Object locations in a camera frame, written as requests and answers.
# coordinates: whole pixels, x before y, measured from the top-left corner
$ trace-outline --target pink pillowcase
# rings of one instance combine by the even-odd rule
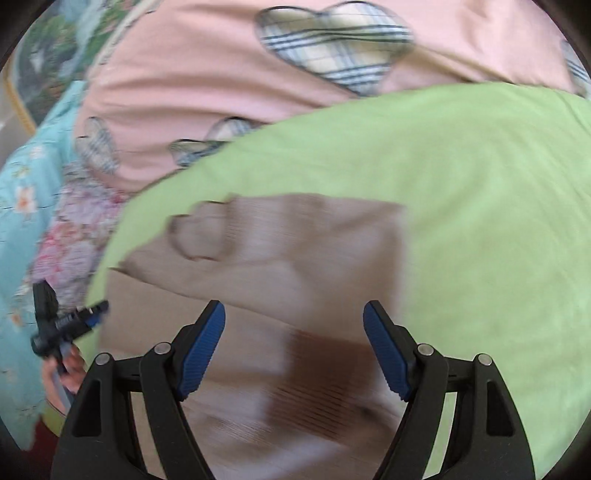
[[[94,69],[75,127],[96,176],[128,192],[263,124],[359,97],[487,81],[574,92],[564,37],[531,0],[165,0],[148,12]]]

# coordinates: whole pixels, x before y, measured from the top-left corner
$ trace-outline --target blanket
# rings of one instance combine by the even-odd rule
[[[117,42],[93,70],[76,148],[128,192],[349,100],[490,81],[584,94],[588,83],[531,0],[166,0]]]
[[[30,268],[75,161],[72,129],[84,82],[74,82],[30,142],[0,171],[0,416],[19,446],[33,439],[43,408]]]
[[[225,331],[183,403],[216,477],[371,478],[404,409],[362,312],[378,299],[401,321],[403,214],[305,194],[202,203],[111,273],[102,347],[142,355],[219,299]]]

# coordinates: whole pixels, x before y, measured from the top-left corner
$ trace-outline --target blue gripper pad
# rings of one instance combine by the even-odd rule
[[[363,328],[390,390],[400,395],[403,401],[408,401],[412,392],[408,365],[371,303],[363,309]]]
[[[184,359],[178,385],[182,399],[199,388],[225,326],[226,310],[222,303],[218,303]]]

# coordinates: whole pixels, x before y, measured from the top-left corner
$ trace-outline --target black tool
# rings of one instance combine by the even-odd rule
[[[215,480],[179,402],[199,386],[222,334],[222,304],[211,301],[172,344],[115,361],[100,354],[76,397],[58,443],[52,480],[157,479],[146,472],[130,392],[143,392],[148,421],[168,480]],[[447,454],[437,480],[534,480],[525,432],[492,358],[446,358],[417,345],[381,305],[363,322],[390,387],[408,401],[374,480],[421,480],[433,450],[447,392],[457,392]]]
[[[69,354],[74,340],[90,332],[100,322],[100,315],[108,310],[109,303],[102,301],[88,309],[77,309],[58,316],[56,292],[45,280],[33,285],[33,300],[38,332],[31,337],[31,347],[40,357],[56,358],[57,372],[53,383],[67,412],[74,395],[59,380],[60,375],[67,373],[63,358]]]

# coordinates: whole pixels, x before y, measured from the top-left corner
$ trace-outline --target heart pattern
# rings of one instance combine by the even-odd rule
[[[207,133],[205,141],[181,139],[170,145],[175,163],[186,168],[200,158],[212,155],[227,142],[242,137],[260,127],[260,124],[245,118],[231,116],[220,120]]]
[[[115,142],[105,121],[97,116],[86,119],[83,137],[76,138],[75,149],[84,163],[97,171],[113,174],[119,168]]]
[[[570,78],[577,95],[591,100],[591,77],[574,48],[566,40],[562,43],[562,53],[569,69]]]
[[[353,1],[320,12],[273,7],[256,19],[259,41],[282,60],[360,96],[378,83],[414,43],[396,15]]]

